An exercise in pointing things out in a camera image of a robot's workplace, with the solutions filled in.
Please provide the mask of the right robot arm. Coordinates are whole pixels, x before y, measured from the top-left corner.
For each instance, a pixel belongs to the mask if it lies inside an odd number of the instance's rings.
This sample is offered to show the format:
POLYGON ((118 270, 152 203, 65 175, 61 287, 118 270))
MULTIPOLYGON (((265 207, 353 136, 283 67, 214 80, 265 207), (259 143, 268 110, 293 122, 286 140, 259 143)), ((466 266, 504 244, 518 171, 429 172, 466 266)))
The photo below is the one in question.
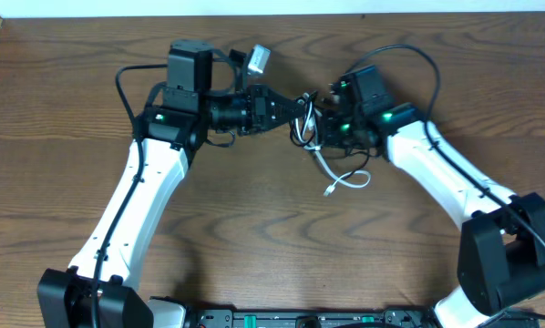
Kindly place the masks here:
POLYGON ((397 104, 374 66, 331 84, 321 118, 327 147, 373 151, 413 178, 460 231, 458 287, 433 312, 441 327, 538 321, 516 304, 545 292, 545 199, 520 196, 465 159, 426 112, 397 104))

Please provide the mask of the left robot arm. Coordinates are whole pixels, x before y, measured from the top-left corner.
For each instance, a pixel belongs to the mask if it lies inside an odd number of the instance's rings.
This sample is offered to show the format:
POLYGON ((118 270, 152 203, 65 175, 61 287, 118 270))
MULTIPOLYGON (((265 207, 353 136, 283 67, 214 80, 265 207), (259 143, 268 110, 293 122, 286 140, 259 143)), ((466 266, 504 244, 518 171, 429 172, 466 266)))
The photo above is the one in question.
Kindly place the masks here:
POLYGON ((223 53, 172 42, 166 78, 130 113, 133 140, 119 183, 87 242, 63 271, 48 269, 37 297, 48 327, 191 327, 187 308, 167 297, 144 301, 138 288, 167 202, 210 131, 260 134, 301 116, 303 106, 263 84, 270 51, 223 53))

